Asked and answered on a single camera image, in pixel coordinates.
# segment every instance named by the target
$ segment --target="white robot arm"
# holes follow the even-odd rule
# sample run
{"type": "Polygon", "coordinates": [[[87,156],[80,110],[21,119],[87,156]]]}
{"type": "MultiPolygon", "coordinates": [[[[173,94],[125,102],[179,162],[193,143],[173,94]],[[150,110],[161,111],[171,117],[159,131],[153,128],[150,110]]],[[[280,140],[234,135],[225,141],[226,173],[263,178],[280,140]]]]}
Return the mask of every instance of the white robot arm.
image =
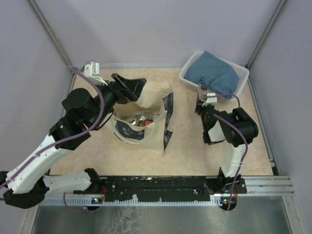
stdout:
{"type": "Polygon", "coordinates": [[[0,188],[6,186],[9,189],[3,194],[6,204],[26,209],[39,204],[45,196],[98,189],[100,179],[94,169],[71,175],[44,174],[91,136],[87,129],[100,129],[100,124],[116,103],[137,101],[146,79],[129,80],[112,74],[115,81],[106,82],[99,76],[99,66],[95,62],[85,65],[83,74],[77,69],[75,73],[95,83],[99,95],[93,98],[82,88],[70,92],[62,102],[66,115],[50,129],[41,145],[17,168],[0,172],[0,188]]]}
{"type": "Polygon", "coordinates": [[[241,166],[241,159],[246,151],[246,143],[252,143],[253,139],[258,136],[258,127],[241,107],[233,109],[232,113],[216,110],[217,96],[215,93],[208,93],[206,85],[200,85],[197,91],[195,112],[201,115],[205,143],[212,145],[224,140],[228,142],[226,160],[220,168],[220,175],[224,178],[233,179],[241,166]],[[241,132],[246,143],[229,124],[241,132]]]}

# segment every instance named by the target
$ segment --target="metal plate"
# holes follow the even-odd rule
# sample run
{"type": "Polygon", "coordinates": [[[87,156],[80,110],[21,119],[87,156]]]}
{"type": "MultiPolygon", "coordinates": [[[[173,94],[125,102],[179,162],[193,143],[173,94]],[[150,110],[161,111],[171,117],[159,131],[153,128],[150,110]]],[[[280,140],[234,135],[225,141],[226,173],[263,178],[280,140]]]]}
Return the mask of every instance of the metal plate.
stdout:
{"type": "Polygon", "coordinates": [[[292,233],[281,197],[242,197],[232,212],[219,207],[101,207],[77,213],[40,206],[32,234],[292,233]]]}

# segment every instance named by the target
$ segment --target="blue cloth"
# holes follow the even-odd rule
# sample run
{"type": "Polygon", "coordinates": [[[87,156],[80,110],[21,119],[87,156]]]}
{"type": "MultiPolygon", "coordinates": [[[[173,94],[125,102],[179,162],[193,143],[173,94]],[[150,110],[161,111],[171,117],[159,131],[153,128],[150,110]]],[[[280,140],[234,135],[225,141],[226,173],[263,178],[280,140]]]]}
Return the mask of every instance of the blue cloth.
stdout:
{"type": "Polygon", "coordinates": [[[207,51],[189,67],[184,78],[195,84],[206,84],[218,94],[233,94],[239,81],[233,67],[207,51]]]}

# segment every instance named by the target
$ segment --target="marble-pattern floor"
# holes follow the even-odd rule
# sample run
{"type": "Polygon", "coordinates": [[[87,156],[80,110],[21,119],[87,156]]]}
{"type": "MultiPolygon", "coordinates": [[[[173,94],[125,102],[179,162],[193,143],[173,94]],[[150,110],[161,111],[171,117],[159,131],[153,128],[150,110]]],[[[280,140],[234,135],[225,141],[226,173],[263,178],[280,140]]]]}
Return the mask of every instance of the marble-pattern floor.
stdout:
{"type": "MultiPolygon", "coordinates": [[[[118,140],[103,128],[91,132],[92,137],[82,143],[74,152],[57,162],[52,175],[64,175],[94,168],[99,175],[125,176],[212,176],[217,175],[225,160],[227,142],[209,146],[202,139],[200,116],[194,113],[196,92],[185,88],[178,78],[180,68],[122,68],[102,69],[101,77],[110,78],[119,73],[125,78],[147,78],[170,82],[174,87],[174,115],[171,141],[160,156],[139,146],[118,140]]],[[[83,79],[77,77],[74,88],[84,87],[92,95],[96,92],[83,79]]],[[[241,106],[259,126],[251,93],[246,84],[239,96],[241,106]]],[[[230,112],[237,107],[236,101],[216,105],[217,110],[230,112]]],[[[272,175],[268,153],[259,128],[259,135],[249,146],[241,174],[245,176],[272,175]]]]}

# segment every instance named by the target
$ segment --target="canvas bag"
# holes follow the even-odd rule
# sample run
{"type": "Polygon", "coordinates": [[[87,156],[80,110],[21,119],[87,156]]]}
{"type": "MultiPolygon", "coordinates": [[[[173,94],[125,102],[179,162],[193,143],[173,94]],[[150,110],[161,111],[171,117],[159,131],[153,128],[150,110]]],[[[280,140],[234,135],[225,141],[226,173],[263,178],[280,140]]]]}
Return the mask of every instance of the canvas bag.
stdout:
{"type": "Polygon", "coordinates": [[[104,128],[122,141],[145,147],[162,155],[173,133],[168,130],[174,110],[173,105],[172,85],[167,82],[148,80],[136,102],[114,106],[114,114],[104,128]],[[152,111],[158,115],[155,116],[154,122],[144,127],[134,126],[120,119],[125,113],[136,114],[140,111],[152,111]]]}

